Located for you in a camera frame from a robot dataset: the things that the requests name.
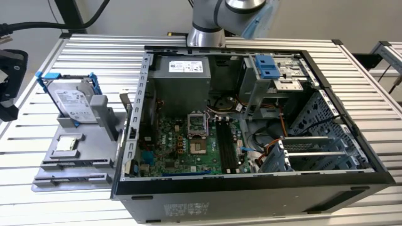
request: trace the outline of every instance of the blue drive bracket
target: blue drive bracket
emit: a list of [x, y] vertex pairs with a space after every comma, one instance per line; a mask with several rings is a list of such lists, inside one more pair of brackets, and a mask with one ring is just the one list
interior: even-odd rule
[[94, 94], [96, 95], [101, 95], [101, 90], [100, 90], [100, 87], [98, 87], [97, 77], [93, 74], [93, 72], [90, 72], [90, 74], [88, 75], [88, 77], [92, 80]]
[[45, 84], [42, 82], [42, 72], [36, 72], [34, 77], [36, 77], [36, 82], [41, 86], [44, 93], [46, 93], [49, 95], [52, 103], [56, 105], [56, 108], [58, 110], [58, 113], [60, 113], [61, 117], [65, 117], [64, 114], [62, 114], [62, 112], [61, 112], [61, 109], [58, 108], [58, 105], [56, 104], [56, 101], [54, 101], [54, 99], [53, 99], [53, 97], [52, 97], [52, 95], [49, 93], [49, 90], [48, 90], [48, 88], [46, 88], [46, 86], [45, 86]]
[[271, 56], [255, 55], [255, 62], [261, 79], [279, 79], [280, 73]]

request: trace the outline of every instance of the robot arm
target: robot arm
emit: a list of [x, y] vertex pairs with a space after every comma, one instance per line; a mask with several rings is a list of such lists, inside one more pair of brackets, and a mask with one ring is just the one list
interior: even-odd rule
[[224, 47], [224, 32], [245, 39], [264, 37], [279, 0], [195, 0], [186, 45]]

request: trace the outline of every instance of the metal frame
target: metal frame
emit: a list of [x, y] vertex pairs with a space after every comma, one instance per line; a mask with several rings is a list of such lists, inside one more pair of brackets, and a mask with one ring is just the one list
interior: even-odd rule
[[[54, 0], [64, 24], [72, 27], [81, 26], [82, 18], [74, 0]], [[68, 30], [69, 33], [86, 34], [86, 29]]]
[[[118, 90], [128, 89], [133, 98], [137, 85], [137, 73], [144, 45], [185, 46], [184, 37], [124, 37], [104, 35], [73, 35], [68, 40], [58, 40], [41, 71], [78, 73], [88, 71], [100, 75], [100, 86], [109, 100], [118, 100]], [[384, 189], [332, 214], [297, 215], [285, 218], [227, 219], [219, 222], [201, 221], [193, 225], [396, 225], [402, 224], [402, 120], [398, 107], [371, 75], [359, 69], [352, 56], [340, 51], [329, 40], [257, 39], [241, 40], [227, 38], [229, 48], [280, 48], [307, 50], [331, 88], [341, 101], [351, 118], [359, 127], [383, 165], [387, 167], [398, 185]], [[25, 186], [32, 182], [37, 166], [49, 145], [57, 122], [56, 108], [42, 97], [42, 91], [30, 81], [21, 98], [17, 100], [21, 115], [18, 120], [0, 125], [2, 178], [0, 198], [4, 208], [9, 207], [1, 221], [9, 225], [45, 224], [52, 222], [85, 221], [98, 224], [98, 220], [120, 225], [132, 225], [126, 210], [114, 202], [105, 201], [109, 191], [66, 192], [62, 194], [33, 194]], [[124, 111], [110, 103], [114, 111]], [[26, 216], [44, 213], [46, 217]]]
[[[394, 42], [395, 46], [398, 47], [402, 43]], [[398, 51], [392, 45], [387, 41], [379, 41], [371, 50], [371, 54], [379, 54], [380, 57], [388, 62], [389, 66], [396, 70], [399, 73], [398, 78], [395, 79], [394, 86], [388, 93], [392, 92], [392, 89], [400, 84], [402, 82], [402, 50]]]

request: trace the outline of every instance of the electronic component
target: electronic component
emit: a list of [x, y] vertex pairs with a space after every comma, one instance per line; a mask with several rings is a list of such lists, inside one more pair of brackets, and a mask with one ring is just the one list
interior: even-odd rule
[[185, 117], [195, 110], [203, 111], [211, 86], [208, 58], [154, 57], [152, 63], [156, 70], [148, 71], [148, 81], [154, 82], [157, 97], [164, 101], [158, 113]]
[[217, 146], [223, 173], [236, 173], [237, 160], [232, 145], [232, 133], [228, 121], [216, 121]]
[[189, 140], [189, 154], [205, 154], [207, 153], [207, 140], [190, 139]]
[[146, 176], [149, 173], [149, 164], [141, 164], [138, 166], [138, 171], [140, 171], [141, 176]]
[[164, 162], [164, 168], [174, 168], [174, 162], [173, 161], [166, 161]]
[[[190, 209], [195, 208], [192, 203], [197, 202], [197, 200], [192, 202], [196, 194], [203, 195], [204, 203], [199, 205], [200, 208], [205, 205], [220, 205], [220, 203], [223, 208], [232, 203], [232, 195], [224, 195], [224, 192], [235, 191], [240, 196], [249, 196], [249, 200], [257, 200], [261, 199], [261, 193], [249, 191], [255, 189], [268, 191], [273, 185], [277, 188], [275, 197], [271, 197], [269, 192], [265, 195], [275, 202], [269, 202], [268, 205], [251, 202], [249, 205], [257, 206], [257, 208], [252, 208], [252, 211], [247, 211], [249, 208], [232, 207], [227, 214], [219, 213], [219, 216], [223, 214], [224, 217], [229, 217], [233, 216], [235, 211], [236, 216], [260, 217], [277, 213], [277, 210], [280, 214], [337, 210], [352, 200], [365, 197], [391, 184], [391, 176], [379, 160], [372, 158], [375, 155], [367, 148], [369, 144], [360, 137], [352, 119], [344, 113], [341, 103], [335, 98], [332, 90], [328, 89], [328, 81], [319, 71], [315, 71], [317, 67], [305, 52], [299, 50], [257, 51], [272, 58], [271, 69], [273, 71], [277, 71], [276, 65], [280, 67], [279, 79], [260, 77], [260, 68], [255, 66], [255, 52], [255, 49], [252, 52], [247, 49], [231, 49], [231, 52], [227, 52], [227, 48], [199, 51], [185, 47], [145, 47], [146, 55], [144, 55], [140, 69], [144, 80], [149, 79], [149, 77], [146, 78], [148, 68], [153, 70], [149, 73], [154, 74], [157, 71], [158, 75], [169, 76], [169, 74], [178, 73], [169, 72], [158, 64], [161, 58], [174, 55], [178, 61], [178, 56], [196, 54], [208, 56], [213, 79], [208, 85], [209, 89], [204, 90], [209, 94], [209, 98], [203, 99], [205, 103], [209, 100], [209, 106], [205, 108], [192, 108], [190, 101], [181, 101], [181, 96], [185, 96], [185, 99], [190, 97], [200, 102], [199, 89], [185, 92], [180, 89], [180, 85], [173, 86], [174, 91], [169, 95], [177, 96], [178, 104], [172, 110], [173, 107], [165, 101], [157, 118], [160, 127], [157, 145], [154, 147], [148, 145], [154, 152], [154, 165], [149, 165], [149, 173], [145, 178], [122, 175], [117, 181], [116, 196], [121, 201], [125, 200], [124, 206], [141, 223], [145, 223], [146, 220], [162, 222], [164, 220], [215, 218], [215, 212], [209, 208], [208, 212], [204, 210], [204, 213], [190, 215]], [[301, 70], [300, 59], [305, 61], [309, 73], [319, 81], [317, 87], [312, 85], [305, 70]], [[184, 77], [185, 73], [181, 73], [180, 76], [177, 80], [189, 80]], [[227, 81], [227, 77], [233, 77], [233, 83], [228, 86], [231, 88], [216, 89], [219, 86], [213, 83]], [[288, 84], [288, 86], [275, 86], [275, 80], [284, 81], [283, 84]], [[156, 89], [156, 94], [164, 100], [164, 96], [158, 96], [158, 89]], [[240, 103], [240, 112], [235, 110], [235, 103], [220, 105], [220, 102], [216, 101], [228, 97], [233, 99], [233, 102]], [[328, 101], [332, 101], [327, 103], [327, 105], [331, 104], [329, 107], [323, 108], [324, 102]], [[172, 115], [162, 114], [162, 109], [168, 108]], [[331, 112], [339, 113], [341, 117], [328, 116]], [[261, 130], [256, 133], [257, 139], [247, 140], [259, 128]], [[355, 149], [357, 146], [353, 145], [352, 140], [345, 138], [348, 136], [359, 142], [369, 160], [373, 161], [352, 165], [349, 160], [356, 159], [359, 163], [363, 155]], [[129, 149], [130, 144], [132, 140], [126, 139], [124, 155], [121, 155], [122, 163], [129, 161], [132, 153], [132, 158], [144, 163], [138, 156], [138, 153], [144, 151], [141, 144], [132, 146], [133, 150]], [[219, 200], [211, 194], [216, 191], [221, 191], [223, 194]], [[295, 196], [288, 198], [288, 191], [296, 194], [296, 199]], [[313, 199], [311, 199], [311, 191], [319, 194]], [[178, 202], [170, 201], [172, 193], [173, 196], [180, 197], [176, 199]], [[128, 195], [133, 198], [134, 196], [152, 196], [153, 201], [136, 204]], [[184, 207], [177, 208], [177, 205], [182, 203]], [[157, 205], [164, 211], [149, 212], [144, 205], [146, 209]]]
[[205, 138], [208, 136], [205, 114], [200, 111], [192, 111], [186, 115], [186, 136], [188, 139], [192, 137]]

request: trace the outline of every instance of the white wall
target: white wall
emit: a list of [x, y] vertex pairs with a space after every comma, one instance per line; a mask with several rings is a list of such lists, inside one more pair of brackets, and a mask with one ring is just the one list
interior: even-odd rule
[[402, 0], [281, 0], [269, 38], [340, 39], [351, 52], [402, 41]]

